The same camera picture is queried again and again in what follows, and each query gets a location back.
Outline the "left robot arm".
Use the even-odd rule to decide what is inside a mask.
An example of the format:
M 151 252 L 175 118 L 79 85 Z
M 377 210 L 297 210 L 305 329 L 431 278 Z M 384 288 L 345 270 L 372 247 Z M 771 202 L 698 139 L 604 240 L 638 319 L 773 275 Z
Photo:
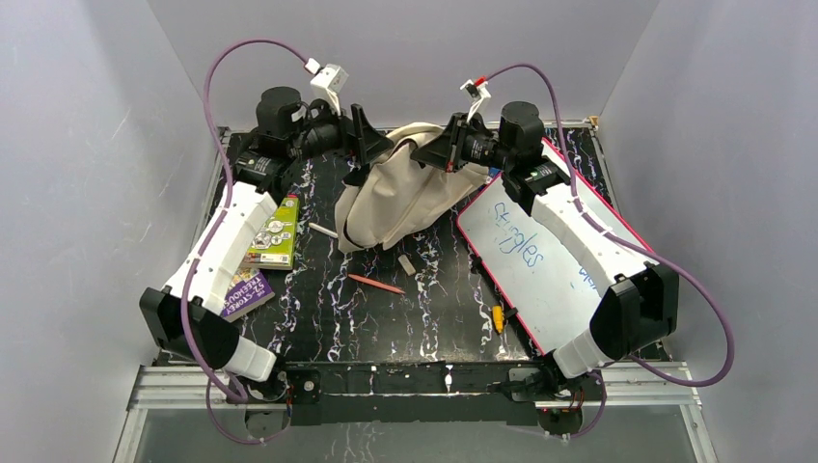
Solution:
M 230 282 L 310 159 L 334 154 L 363 168 L 395 144 L 368 122 L 361 105 L 335 113 L 326 100 L 306 103 L 290 87 L 264 91 L 256 120 L 230 147 L 222 202 L 203 234 L 162 287 L 145 289 L 139 308 L 158 347 L 243 376 L 261 399 L 276 401 L 288 386 L 276 355 L 221 315 Z

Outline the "green treehouse book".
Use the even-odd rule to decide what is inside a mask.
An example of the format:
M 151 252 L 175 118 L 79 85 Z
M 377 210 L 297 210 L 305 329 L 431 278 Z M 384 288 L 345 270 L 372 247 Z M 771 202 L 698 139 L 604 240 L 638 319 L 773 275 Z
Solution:
M 297 234 L 299 199 L 288 195 L 253 238 L 242 265 L 266 270 L 291 270 Z

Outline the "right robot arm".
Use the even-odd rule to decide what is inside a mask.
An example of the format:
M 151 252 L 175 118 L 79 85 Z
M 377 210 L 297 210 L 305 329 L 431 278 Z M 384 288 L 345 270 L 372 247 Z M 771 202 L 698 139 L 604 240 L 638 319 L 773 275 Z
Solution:
M 509 198 L 548 230 L 595 284 L 601 300 L 587 328 L 544 360 L 545 391 L 567 399 L 580 389 L 582 376 L 675 331 L 679 275 L 597 223 L 583 205 L 575 177 L 544 154 L 543 135 L 538 108 L 512 101 L 503 107 L 497 130 L 479 116 L 455 113 L 443 132 L 411 157 L 447 173 L 468 163 L 499 169 Z

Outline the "cream canvas student bag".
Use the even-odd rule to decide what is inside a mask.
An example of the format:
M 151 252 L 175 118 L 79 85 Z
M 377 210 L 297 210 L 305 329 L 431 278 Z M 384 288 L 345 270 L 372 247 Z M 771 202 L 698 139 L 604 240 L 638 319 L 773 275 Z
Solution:
M 489 169 L 468 164 L 455 173 L 423 167 L 414 150 L 441 135 L 432 123 L 410 123 L 387 134 L 395 146 L 365 169 L 342 179 L 335 204 L 338 248 L 344 254 L 380 246 L 388 250 L 404 236 L 423 231 L 488 179 Z

